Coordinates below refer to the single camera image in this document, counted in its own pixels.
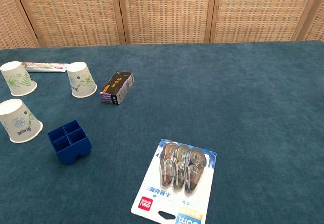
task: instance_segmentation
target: woven screen panel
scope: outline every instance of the woven screen panel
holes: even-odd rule
[[[209,0],[124,1],[130,43],[204,42]]]
[[[0,0],[0,49],[36,47],[14,0]]]
[[[289,41],[308,0],[220,0],[214,42]]]
[[[324,41],[324,1],[321,3],[319,10],[310,25],[305,40]]]
[[[25,0],[43,46],[119,44],[113,0]]]

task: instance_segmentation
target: cardboard box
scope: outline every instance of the cardboard box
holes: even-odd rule
[[[120,104],[132,87],[134,76],[132,72],[118,71],[100,92],[100,98],[105,103]]]
[[[185,159],[182,160],[184,161],[184,171],[189,170],[189,173],[193,174],[190,177],[195,175],[195,169],[198,171],[203,170],[194,190],[192,189],[189,193],[186,189],[191,182],[187,177],[183,186],[180,187],[179,185],[175,186],[175,179],[169,180],[170,183],[167,185],[163,184],[165,183],[164,180],[167,179],[164,178],[165,175],[161,171],[161,163],[167,163],[167,161],[172,160],[175,163],[172,170],[173,173],[175,173],[175,166],[182,167],[181,162],[177,162],[179,158],[165,160],[164,152],[169,152],[170,155],[176,157],[176,151],[171,152],[171,148],[168,150],[165,148],[166,145],[171,146],[171,144],[177,145],[178,149],[183,146],[188,148]],[[193,149],[198,149],[204,155],[203,165],[199,166],[197,162],[192,162],[193,159],[198,159],[194,156],[191,157],[190,152]],[[210,150],[162,139],[136,195],[131,213],[162,224],[204,224],[216,164],[216,155],[215,152]],[[165,219],[161,212],[167,213],[169,217],[171,215],[173,218]]]

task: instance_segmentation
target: teal felt surface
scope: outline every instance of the teal felt surface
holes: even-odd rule
[[[323,222],[323,42],[0,51],[14,60],[84,61],[98,91],[78,99],[66,73],[32,73],[20,98],[44,128],[23,144],[0,129],[0,223],[151,223],[130,209],[162,138],[217,152],[206,223]],[[135,80],[119,106],[99,96],[116,71]],[[93,148],[66,166],[47,133],[75,119]]]

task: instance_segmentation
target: small box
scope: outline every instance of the small box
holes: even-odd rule
[[[66,165],[91,152],[91,144],[78,121],[72,121],[48,133],[55,155]]]
[[[118,71],[100,92],[105,103],[120,104],[134,82],[132,72]]]

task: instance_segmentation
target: white paper cup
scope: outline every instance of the white paper cup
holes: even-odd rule
[[[97,85],[92,79],[86,63],[73,62],[66,70],[73,96],[77,98],[85,98],[95,93]]]
[[[7,62],[0,66],[0,71],[13,96],[23,96],[37,88],[37,83],[30,77],[20,61]]]
[[[9,99],[0,103],[0,122],[13,143],[28,142],[43,128],[43,124],[21,99]]]

